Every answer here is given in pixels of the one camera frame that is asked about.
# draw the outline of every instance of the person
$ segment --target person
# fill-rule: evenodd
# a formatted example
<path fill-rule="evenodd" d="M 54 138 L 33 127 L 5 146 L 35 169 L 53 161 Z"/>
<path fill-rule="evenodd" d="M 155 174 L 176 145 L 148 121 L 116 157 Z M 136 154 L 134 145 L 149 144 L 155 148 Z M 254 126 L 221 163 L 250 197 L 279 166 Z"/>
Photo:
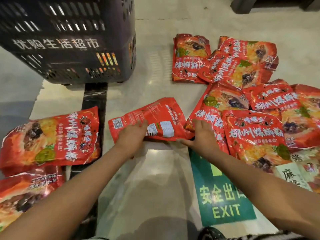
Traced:
<path fill-rule="evenodd" d="M 69 239 L 113 175 L 138 151 L 147 126 L 144 121 L 123 129 L 118 141 L 102 158 L 22 214 L 0 233 L 0 239 Z M 194 141 L 180 142 L 220 169 L 271 223 L 284 230 L 242 239 L 320 240 L 320 195 L 220 151 L 214 132 L 205 121 L 194 121 L 194 128 Z M 214 238 L 223 238 L 215 228 L 205 228 L 199 236 L 199 239 Z"/>

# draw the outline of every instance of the nutrition facts label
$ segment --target nutrition facts label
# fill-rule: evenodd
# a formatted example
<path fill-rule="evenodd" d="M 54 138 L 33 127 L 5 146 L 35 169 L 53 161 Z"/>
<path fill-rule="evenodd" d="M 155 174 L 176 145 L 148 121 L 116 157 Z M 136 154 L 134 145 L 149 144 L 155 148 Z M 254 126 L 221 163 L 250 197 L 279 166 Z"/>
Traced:
<path fill-rule="evenodd" d="M 174 128 L 172 127 L 171 121 L 161 121 L 160 125 L 163 131 L 163 137 L 173 137 L 174 136 Z"/>
<path fill-rule="evenodd" d="M 147 130 L 148 132 L 146 133 L 146 136 L 156 136 L 158 134 L 158 130 L 155 123 L 148 125 Z"/>

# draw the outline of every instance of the person's right hand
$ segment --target person's right hand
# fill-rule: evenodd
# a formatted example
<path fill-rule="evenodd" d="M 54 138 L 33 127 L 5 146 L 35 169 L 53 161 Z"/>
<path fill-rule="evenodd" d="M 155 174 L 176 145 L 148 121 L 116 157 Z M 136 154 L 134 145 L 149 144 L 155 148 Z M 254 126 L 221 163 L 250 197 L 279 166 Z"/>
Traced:
<path fill-rule="evenodd" d="M 196 151 L 204 158 L 209 158 L 213 153 L 219 152 L 219 145 L 211 125 L 203 120 L 192 120 L 194 125 L 194 141 L 179 139 L 178 141 Z"/>

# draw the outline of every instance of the barcode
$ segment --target barcode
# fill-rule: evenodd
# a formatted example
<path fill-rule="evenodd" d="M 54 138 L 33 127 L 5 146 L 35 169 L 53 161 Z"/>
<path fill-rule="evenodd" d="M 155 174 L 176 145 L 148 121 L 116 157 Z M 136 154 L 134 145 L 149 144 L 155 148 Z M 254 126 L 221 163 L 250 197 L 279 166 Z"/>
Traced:
<path fill-rule="evenodd" d="M 113 122 L 113 127 L 114 127 L 115 129 L 119 129 L 119 128 L 122 128 L 122 127 L 123 127 L 121 118 L 116 118 L 116 119 L 112 120 L 112 122 Z"/>

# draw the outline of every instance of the white label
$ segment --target white label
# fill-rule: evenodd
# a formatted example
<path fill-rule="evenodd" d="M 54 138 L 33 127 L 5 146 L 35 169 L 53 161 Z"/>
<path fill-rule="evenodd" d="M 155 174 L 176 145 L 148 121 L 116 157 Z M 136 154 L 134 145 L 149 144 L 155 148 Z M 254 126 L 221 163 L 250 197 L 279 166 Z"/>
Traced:
<path fill-rule="evenodd" d="M 161 121 L 160 125 L 163 130 L 163 137 L 173 137 L 174 136 L 174 128 L 170 121 Z"/>
<path fill-rule="evenodd" d="M 120 129 L 123 127 L 121 118 L 116 118 L 116 119 L 112 120 L 112 122 L 113 122 L 113 127 L 115 129 Z"/>
<path fill-rule="evenodd" d="M 158 130 L 155 123 L 148 125 L 147 130 L 148 132 L 146 133 L 146 136 L 156 136 L 158 134 Z"/>

